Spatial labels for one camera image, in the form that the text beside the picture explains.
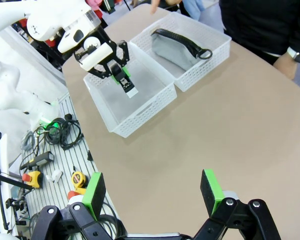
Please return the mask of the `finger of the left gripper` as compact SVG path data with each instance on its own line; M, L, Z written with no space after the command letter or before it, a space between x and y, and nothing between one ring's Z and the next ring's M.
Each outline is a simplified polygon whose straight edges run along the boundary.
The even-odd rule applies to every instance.
M98 64L97 68L93 67L92 69L89 70L89 73L100 79L106 79L111 77L118 85L119 81L114 76L114 72L120 69L121 66L117 63L114 63L111 66L109 66L108 63L105 63L105 64Z
M117 50L116 50L117 57L120 60L120 66L122 67L123 71L130 76L131 74L128 71L127 64L130 61L129 55L129 48L128 44L125 40L121 40L117 43Z

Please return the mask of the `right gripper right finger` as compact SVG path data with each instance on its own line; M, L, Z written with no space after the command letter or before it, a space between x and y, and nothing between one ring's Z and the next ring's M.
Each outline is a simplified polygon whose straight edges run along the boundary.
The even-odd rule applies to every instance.
M228 229L238 230L244 240L281 239L264 200L243 203L226 196L212 169L202 170L200 190L209 218L193 237L195 240L221 240Z

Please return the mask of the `person's left hand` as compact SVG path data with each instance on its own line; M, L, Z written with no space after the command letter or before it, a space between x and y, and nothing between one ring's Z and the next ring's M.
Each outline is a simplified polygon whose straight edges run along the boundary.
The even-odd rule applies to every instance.
M286 52L274 62L273 67L284 74L288 79L294 80L298 63Z

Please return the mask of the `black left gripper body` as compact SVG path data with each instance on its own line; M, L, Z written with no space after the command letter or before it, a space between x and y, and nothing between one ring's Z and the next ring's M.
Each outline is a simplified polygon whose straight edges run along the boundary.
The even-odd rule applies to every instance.
M117 44L110 39L101 26L89 33L80 43L80 47L83 50L79 51L77 47L73 55L80 67L88 73L93 67L97 68L98 64L108 64L114 61L120 65L121 61L117 57Z

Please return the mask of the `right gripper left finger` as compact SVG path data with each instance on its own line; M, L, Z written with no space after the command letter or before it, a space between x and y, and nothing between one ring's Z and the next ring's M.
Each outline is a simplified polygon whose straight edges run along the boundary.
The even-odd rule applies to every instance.
M106 203L106 185L101 172L92 174L81 200L70 198L65 208L47 205L39 212L32 240L68 240L80 234L85 240L112 240L113 237L102 226L102 207Z

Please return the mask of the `person's right hand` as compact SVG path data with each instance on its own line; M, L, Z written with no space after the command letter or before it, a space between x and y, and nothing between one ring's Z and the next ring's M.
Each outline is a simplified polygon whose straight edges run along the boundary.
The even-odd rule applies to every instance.
M164 0L166 4L169 6L178 5L182 2L182 0ZM157 11L157 8L160 5L160 0L152 0L151 1L151 10L150 13L154 14Z

